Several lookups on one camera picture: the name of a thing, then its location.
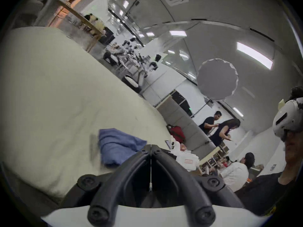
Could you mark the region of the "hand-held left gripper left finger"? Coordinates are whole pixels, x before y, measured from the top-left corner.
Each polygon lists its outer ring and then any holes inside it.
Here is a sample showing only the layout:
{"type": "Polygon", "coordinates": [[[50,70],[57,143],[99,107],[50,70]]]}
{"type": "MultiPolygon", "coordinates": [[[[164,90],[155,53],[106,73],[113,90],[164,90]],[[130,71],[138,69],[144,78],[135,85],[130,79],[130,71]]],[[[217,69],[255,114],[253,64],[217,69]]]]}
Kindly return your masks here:
{"type": "Polygon", "coordinates": [[[89,206],[87,219],[92,225],[114,225],[118,205],[140,206],[150,183],[151,145],[146,145],[113,173],[79,177],[60,209],[89,206]]]}

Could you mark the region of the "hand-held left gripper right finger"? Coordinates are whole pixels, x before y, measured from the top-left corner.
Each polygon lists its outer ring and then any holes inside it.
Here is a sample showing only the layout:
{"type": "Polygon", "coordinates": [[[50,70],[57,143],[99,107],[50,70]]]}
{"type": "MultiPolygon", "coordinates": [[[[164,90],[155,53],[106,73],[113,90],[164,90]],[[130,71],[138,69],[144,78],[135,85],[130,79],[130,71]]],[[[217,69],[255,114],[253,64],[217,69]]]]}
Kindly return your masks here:
{"type": "Polygon", "coordinates": [[[151,160],[160,167],[181,196],[190,223],[211,225],[216,219],[212,204],[222,207],[244,208],[236,194],[215,175],[195,176],[189,173],[157,145],[151,145],[151,160]]]}

